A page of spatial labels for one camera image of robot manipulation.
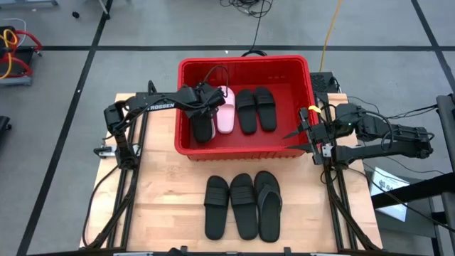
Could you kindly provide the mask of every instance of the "wooden table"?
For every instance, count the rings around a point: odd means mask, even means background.
[[[132,95],[118,94],[116,100],[125,100]],[[334,105],[347,102],[344,94],[329,95],[329,99]],[[171,247],[186,245],[194,252],[283,252],[284,247],[290,247],[292,252],[336,252],[326,185],[319,180],[323,167],[315,166],[310,154],[294,159],[190,161],[174,148],[175,116],[175,110],[149,113],[128,250],[168,251]],[[339,139],[338,143],[356,145],[357,139],[352,134]],[[107,141],[107,144],[114,144],[114,141]],[[116,164],[113,157],[102,159],[95,183]],[[351,167],[363,171],[361,161]],[[283,208],[279,240],[267,243],[259,236],[251,241],[242,240],[231,207],[223,238],[218,241],[207,239],[203,201],[208,177],[222,176],[229,183],[240,173],[248,173],[254,178],[261,170],[272,172],[281,187]],[[86,233],[89,242],[112,214],[119,173],[117,171],[100,186],[93,200]],[[349,170],[344,171],[344,176],[352,216],[365,234],[382,247],[365,177]],[[346,224],[341,215],[340,220],[344,246],[349,247]],[[119,245],[122,226],[121,219],[115,245]]]

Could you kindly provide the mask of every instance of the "robotic arm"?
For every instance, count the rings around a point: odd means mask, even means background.
[[[134,119],[150,111],[177,108],[185,111],[188,118],[212,114],[225,103],[221,89],[212,88],[208,83],[201,83],[195,88],[184,85],[177,92],[158,93],[151,81],[148,92],[138,92],[128,100],[121,100],[107,107],[104,111],[107,130],[115,138],[117,149],[115,156],[120,169],[134,169],[138,160],[133,146],[127,141],[126,129]]]
[[[287,135],[289,138],[306,132],[309,143],[291,146],[292,149],[304,150],[313,153],[315,164],[322,164],[323,159],[330,159],[332,166],[347,169],[358,159],[369,159],[379,156],[403,155],[418,159],[427,158],[432,152],[429,141],[433,135],[423,127],[406,127],[399,124],[390,124],[382,115],[363,109],[355,104],[340,104],[335,107],[337,118],[332,122],[322,122],[310,126],[308,110],[300,110],[301,124],[299,128]],[[382,139],[381,144],[371,146],[330,146],[330,141],[345,137],[355,131],[357,138],[364,142]],[[322,152],[317,145],[322,143]]]

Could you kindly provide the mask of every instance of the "black slide sandal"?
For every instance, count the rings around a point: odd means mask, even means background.
[[[272,93],[265,87],[258,87],[255,90],[255,100],[262,129],[273,132],[277,128],[277,113]]]
[[[193,136],[198,143],[206,143],[212,139],[212,119],[209,114],[191,117]]]
[[[235,96],[235,108],[239,117],[240,127],[245,134],[254,134],[256,124],[256,102],[251,90],[241,90]]]
[[[211,240],[220,239],[228,216],[229,186],[219,176],[211,176],[205,190],[205,236]]]
[[[257,237],[256,197],[248,174],[237,175],[230,183],[230,201],[239,235],[244,240]]]
[[[276,242],[283,205],[278,181],[270,172],[260,171],[255,177],[255,190],[259,210],[259,236],[265,242]]]

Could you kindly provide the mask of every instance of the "floor tile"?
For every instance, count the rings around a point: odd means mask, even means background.
[[[452,74],[455,74],[455,52],[444,52],[444,57],[446,58],[447,64],[449,64]]]
[[[419,4],[440,46],[455,46],[455,2],[419,0]]]
[[[26,30],[32,33],[44,46],[90,46],[100,22],[102,9],[97,1],[58,1],[51,4],[29,4],[17,7],[4,7],[0,10],[3,18],[21,18],[26,22]],[[80,18],[71,15],[80,13]],[[21,21],[1,21],[1,24],[23,30]],[[24,46],[34,43],[27,38]]]
[[[33,86],[0,88],[0,114],[13,126],[0,148],[0,255],[16,254],[86,57],[44,52]]]
[[[275,1],[261,20],[257,44],[323,45],[336,3]],[[100,45],[250,45],[257,27],[257,19],[209,0],[115,1],[111,15]],[[410,1],[350,0],[341,6],[329,45],[428,46],[429,41]]]

